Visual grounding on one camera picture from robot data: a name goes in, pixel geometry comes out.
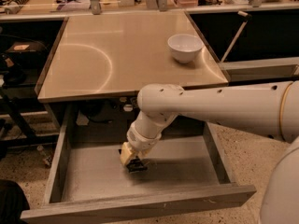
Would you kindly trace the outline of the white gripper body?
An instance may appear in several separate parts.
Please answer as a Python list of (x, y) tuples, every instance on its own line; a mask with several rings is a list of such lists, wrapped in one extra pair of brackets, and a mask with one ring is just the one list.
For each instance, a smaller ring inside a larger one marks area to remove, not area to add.
[(134, 121), (127, 132), (127, 139), (134, 150), (149, 150), (161, 139), (162, 130), (155, 123)]

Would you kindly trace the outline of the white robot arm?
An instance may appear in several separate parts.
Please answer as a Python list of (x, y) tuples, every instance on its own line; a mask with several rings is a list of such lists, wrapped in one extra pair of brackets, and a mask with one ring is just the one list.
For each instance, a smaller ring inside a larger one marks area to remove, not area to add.
[(149, 84), (137, 95), (140, 112), (121, 147), (121, 163), (144, 158), (176, 117), (198, 119), (290, 144), (263, 196), (258, 224), (299, 224), (299, 82), (186, 91)]

